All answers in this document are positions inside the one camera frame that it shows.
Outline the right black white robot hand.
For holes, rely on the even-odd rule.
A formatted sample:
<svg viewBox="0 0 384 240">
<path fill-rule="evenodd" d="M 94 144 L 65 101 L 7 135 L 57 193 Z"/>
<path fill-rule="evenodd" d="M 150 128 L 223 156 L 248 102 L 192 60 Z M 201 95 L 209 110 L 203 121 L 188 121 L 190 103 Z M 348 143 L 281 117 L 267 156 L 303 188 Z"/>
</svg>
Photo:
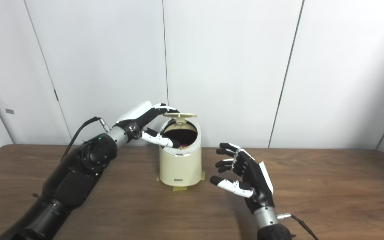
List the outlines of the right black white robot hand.
<svg viewBox="0 0 384 240">
<path fill-rule="evenodd" d="M 230 157 L 215 164 L 218 172 L 232 171 L 241 180 L 234 181 L 212 176 L 210 183 L 244 197 L 252 214 L 260 208 L 275 207 L 273 185 L 264 162 L 258 163 L 245 149 L 231 143 L 220 143 L 216 153 Z"/>
</svg>

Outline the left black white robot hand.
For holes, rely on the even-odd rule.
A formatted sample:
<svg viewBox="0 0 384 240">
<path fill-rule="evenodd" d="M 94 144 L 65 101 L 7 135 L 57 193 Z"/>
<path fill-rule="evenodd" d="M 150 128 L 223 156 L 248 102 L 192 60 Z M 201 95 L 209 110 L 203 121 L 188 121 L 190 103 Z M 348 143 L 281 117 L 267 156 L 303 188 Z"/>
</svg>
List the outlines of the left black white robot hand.
<svg viewBox="0 0 384 240">
<path fill-rule="evenodd" d="M 136 108 L 131 109 L 123 114 L 113 125 L 122 129 L 127 137 L 127 143 L 131 140 L 143 139 L 155 145 L 169 148 L 180 148 L 180 142 L 170 139 L 159 132 L 145 127 L 151 123 L 159 115 L 166 113 L 180 113 L 176 108 L 170 107 L 164 103 L 152 105 L 151 102 L 145 101 Z"/>
</svg>

